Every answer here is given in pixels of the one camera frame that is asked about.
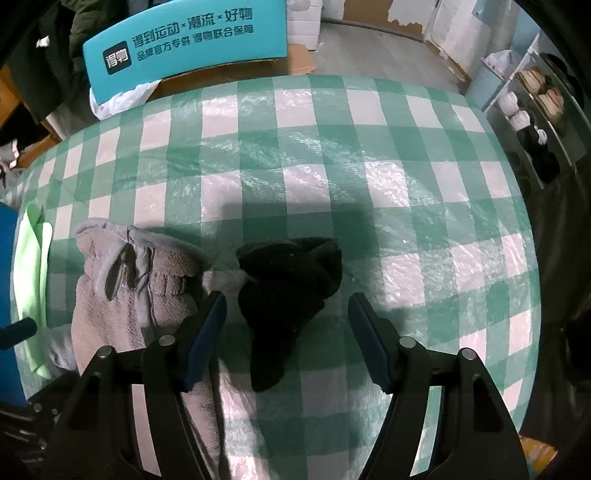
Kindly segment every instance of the blue object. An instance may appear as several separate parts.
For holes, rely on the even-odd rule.
[[[212,357],[222,326],[226,321],[227,312],[228,303],[226,297],[220,295],[209,310],[207,317],[203,321],[203,326],[189,350],[187,372],[183,378],[185,391],[190,391],[195,383],[203,378],[207,363]]]
[[[390,392],[392,381],[388,375],[388,354],[367,313],[355,296],[349,299],[348,315],[353,335],[361,349],[372,382],[380,386],[382,391]]]
[[[478,107],[484,110],[503,85],[504,79],[491,69],[484,59],[480,60],[482,65],[468,87],[466,96],[474,100]]]
[[[0,203],[0,328],[11,324],[10,270],[17,220],[18,212]],[[0,401],[14,406],[27,404],[12,348],[0,350]]]
[[[189,70],[285,57],[285,0],[175,0],[113,25],[83,50],[95,99],[103,103]]]

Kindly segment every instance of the shelf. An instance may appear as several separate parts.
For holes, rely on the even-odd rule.
[[[527,91],[527,89],[523,86],[523,84],[517,77],[513,79],[513,81],[511,82],[511,86],[513,87],[515,92],[525,96],[528,99],[528,107],[535,110],[536,120],[538,120],[538,123],[541,124],[538,124],[538,127],[545,130],[546,134],[548,135],[548,146],[552,147],[550,150],[557,150],[560,153],[560,155],[557,155],[560,168],[570,168],[572,166],[572,162],[568,152],[566,151],[566,148],[564,147],[562,139],[556,132],[556,129],[554,129],[554,126],[552,125],[550,120],[548,120],[548,118],[546,117],[544,111],[538,105],[538,102],[535,101],[534,96]]]
[[[542,73],[550,77],[553,85],[558,88],[564,99],[564,110],[569,123],[564,140],[567,145],[571,146],[571,158],[576,161],[591,148],[591,122],[564,82],[540,54],[534,52],[532,60],[542,70]]]
[[[517,138],[517,134],[516,134],[515,130],[513,130],[513,127],[511,126],[509,119],[503,114],[503,112],[501,112],[500,109],[499,109],[499,113],[505,119],[505,121],[507,122],[507,125],[515,134],[515,138]],[[532,182],[536,183],[540,189],[543,189],[544,182],[542,182],[540,180],[540,177],[538,177],[538,173],[536,172],[536,170],[534,168],[534,161],[532,160],[531,155],[526,152],[525,148],[523,148],[523,146],[521,144],[519,144],[519,146],[521,148],[518,149],[518,151],[515,153],[517,153],[517,156],[521,159],[521,162],[523,163],[525,169],[527,170],[527,174],[530,176]]]
[[[486,114],[486,118],[503,150],[507,153],[514,153],[519,158],[521,163],[520,167],[516,170],[512,166],[515,177],[528,177],[533,192],[542,190],[545,184],[538,177],[531,156],[525,151],[523,146],[519,143],[519,140],[517,140],[517,135],[515,134],[515,130],[513,130],[509,119],[503,115],[501,109],[496,105],[493,108],[490,108]]]
[[[591,122],[589,122],[589,119],[584,114],[583,109],[581,108],[581,106],[577,102],[576,98],[573,97],[571,95],[571,93],[569,92],[569,89],[566,88],[566,85],[564,84],[564,82],[560,79],[560,77],[558,75],[555,74],[552,67],[545,62],[545,60],[540,56],[539,53],[533,52],[532,58],[535,60],[535,62],[538,65],[543,66],[544,74],[549,75],[552,78],[552,82],[554,83],[554,86],[557,86],[558,89],[560,90],[560,93],[562,94],[562,97],[565,100],[569,101],[574,106],[575,110],[579,113],[579,115],[583,119],[585,127],[587,128],[589,133],[591,133]]]
[[[490,110],[491,106],[493,106],[496,103],[496,101],[499,99],[499,97],[501,95],[504,95],[505,93],[507,93],[507,90],[509,88],[509,84],[513,81],[515,74],[518,71],[522,70],[530,62],[531,55],[533,52],[535,52],[535,49],[538,46],[539,39],[540,39],[540,34],[538,33],[538,34],[536,34],[533,41],[531,42],[531,45],[527,48],[527,50],[525,51],[525,53],[523,55],[520,55],[515,50],[511,50],[512,60],[519,58],[519,62],[517,62],[517,65],[515,66],[515,68],[511,70],[510,74],[508,76],[506,75],[506,80],[504,81],[503,86],[499,89],[499,91],[496,93],[496,95],[490,100],[487,107],[484,109],[484,113],[487,113],[488,110]],[[514,61],[511,62],[510,66],[512,67],[513,65],[515,65]]]

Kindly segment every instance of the plastic sheet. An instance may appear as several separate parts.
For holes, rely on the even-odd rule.
[[[505,76],[505,71],[511,62],[511,50],[502,50],[496,53],[491,53],[487,56],[485,62],[501,77]]]
[[[69,186],[86,178],[92,188]],[[521,424],[540,325],[534,244],[511,166],[462,96],[335,76],[228,83],[109,118],[21,181],[55,220],[48,322],[71,317],[82,264],[69,236],[88,216],[210,255],[204,286],[228,298],[218,351],[235,479],[359,475],[389,397],[348,325],[357,291],[402,335],[440,351],[473,348]],[[52,188],[59,202],[44,194]],[[338,240],[341,288],[302,331],[281,382],[255,394],[235,251],[312,235]],[[415,473],[428,465],[438,407],[434,389]]]
[[[90,109],[99,120],[105,120],[110,116],[125,112],[134,106],[142,105],[147,102],[159,83],[160,80],[151,83],[142,83],[133,90],[118,93],[110,100],[101,104],[96,103],[95,94],[92,92],[91,88],[89,93]]]

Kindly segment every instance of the checkered table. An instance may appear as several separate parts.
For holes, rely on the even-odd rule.
[[[371,383],[346,320],[350,294],[428,348],[470,346],[519,426],[540,331],[538,269],[515,177],[466,98],[387,80],[290,76],[175,95],[70,137],[3,201],[34,202],[54,225],[47,318],[71,321],[91,216],[164,232],[213,258],[229,298],[222,333],[226,450],[235,478],[356,478],[389,397]],[[236,295],[244,242],[338,239],[343,283],[304,329],[285,377],[255,394]],[[21,362],[27,393],[38,379]],[[439,406],[428,405],[418,472]]]

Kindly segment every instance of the floor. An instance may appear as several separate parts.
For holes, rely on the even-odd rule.
[[[316,74],[353,75],[459,92],[460,80],[424,44],[390,33],[322,23]]]

